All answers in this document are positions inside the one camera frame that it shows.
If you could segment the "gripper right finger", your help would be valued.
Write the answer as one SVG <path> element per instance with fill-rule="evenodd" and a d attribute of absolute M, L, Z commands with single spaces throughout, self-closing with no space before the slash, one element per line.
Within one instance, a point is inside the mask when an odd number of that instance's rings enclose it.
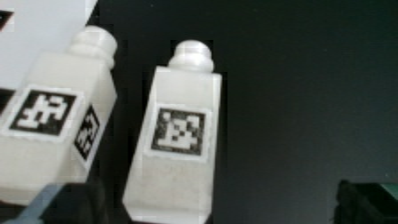
<path fill-rule="evenodd" d="M 335 224 L 398 224 L 398 183 L 337 185 Z"/>

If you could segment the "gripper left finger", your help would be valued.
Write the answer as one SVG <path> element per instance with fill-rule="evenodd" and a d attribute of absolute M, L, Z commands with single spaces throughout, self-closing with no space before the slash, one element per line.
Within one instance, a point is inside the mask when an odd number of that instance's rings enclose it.
<path fill-rule="evenodd" d="M 21 211 L 21 214 L 10 220 L 10 224 L 44 224 L 40 215 L 48 209 L 48 206 L 62 191 L 62 188 L 64 184 L 49 184 L 42 188 L 24 210 Z"/>

